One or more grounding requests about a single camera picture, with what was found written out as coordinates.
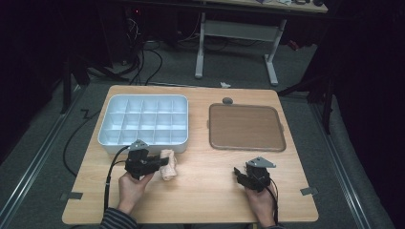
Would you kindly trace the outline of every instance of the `human hand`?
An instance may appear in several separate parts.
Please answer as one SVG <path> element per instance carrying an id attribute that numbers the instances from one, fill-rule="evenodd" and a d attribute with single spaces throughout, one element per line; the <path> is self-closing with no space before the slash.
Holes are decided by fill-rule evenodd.
<path id="1" fill-rule="evenodd" d="M 130 215 L 145 192 L 146 184 L 152 179 L 153 174 L 146 175 L 141 180 L 137 180 L 129 173 L 125 173 L 119 178 L 119 204 L 118 210 Z"/>
<path id="2" fill-rule="evenodd" d="M 268 186 L 270 191 L 274 194 L 274 189 L 270 184 Z M 259 220 L 262 227 L 269 227 L 276 225 L 274 221 L 274 200 L 268 190 L 264 189 L 258 193 L 256 190 L 251 190 L 245 187 L 249 205 L 257 220 Z"/>

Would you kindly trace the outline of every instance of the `wooden table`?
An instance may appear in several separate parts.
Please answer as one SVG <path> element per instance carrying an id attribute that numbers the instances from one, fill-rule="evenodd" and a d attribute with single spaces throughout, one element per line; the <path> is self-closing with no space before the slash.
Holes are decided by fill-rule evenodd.
<path id="1" fill-rule="evenodd" d="M 72 192 L 83 193 L 81 199 L 69 199 L 63 213 L 68 224 L 100 223 L 103 216 L 105 178 L 113 155 L 97 141 L 98 131 L 114 94 L 183 94 L 189 102 L 189 138 L 184 153 L 176 154 L 178 176 L 164 181 L 156 172 L 133 217 L 139 223 L 210 223 L 255 222 L 242 185 L 233 168 L 244 170 L 245 162 L 262 156 L 275 163 L 268 169 L 279 189 L 280 221 L 315 221 L 318 219 L 313 198 L 303 196 L 301 189 L 309 187 L 297 155 L 277 93 L 271 90 L 209 89 L 113 86 L 107 94 L 95 131 L 78 172 Z M 274 107 L 284 126 L 287 148 L 281 153 L 224 151 L 213 149 L 208 140 L 208 107 L 231 97 L 234 104 Z M 117 180 L 125 173 L 118 164 L 112 174 L 110 206 L 118 203 Z"/>

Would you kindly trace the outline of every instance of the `striped sleeve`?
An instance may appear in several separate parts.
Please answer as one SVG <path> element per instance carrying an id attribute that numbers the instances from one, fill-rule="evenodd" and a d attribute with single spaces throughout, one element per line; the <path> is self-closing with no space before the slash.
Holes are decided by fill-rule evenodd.
<path id="1" fill-rule="evenodd" d="M 136 229 L 137 222 L 115 208 L 108 208 L 100 224 L 101 229 Z"/>

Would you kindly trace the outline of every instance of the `tray compartment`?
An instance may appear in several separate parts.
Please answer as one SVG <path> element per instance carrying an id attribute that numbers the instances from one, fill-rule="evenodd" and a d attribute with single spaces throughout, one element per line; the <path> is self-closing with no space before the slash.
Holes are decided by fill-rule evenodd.
<path id="1" fill-rule="evenodd" d="M 185 151 L 188 140 L 188 101 L 180 94 L 117 94 L 111 97 L 98 133 L 109 154 L 141 139 L 149 152 Z"/>

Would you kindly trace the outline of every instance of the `brown tray lid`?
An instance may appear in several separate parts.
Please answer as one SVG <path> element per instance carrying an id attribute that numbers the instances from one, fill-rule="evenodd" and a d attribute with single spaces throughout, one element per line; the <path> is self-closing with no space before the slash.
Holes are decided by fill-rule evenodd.
<path id="1" fill-rule="evenodd" d="M 209 107 L 209 142 L 220 150 L 282 152 L 283 126 L 269 106 L 215 103 Z"/>

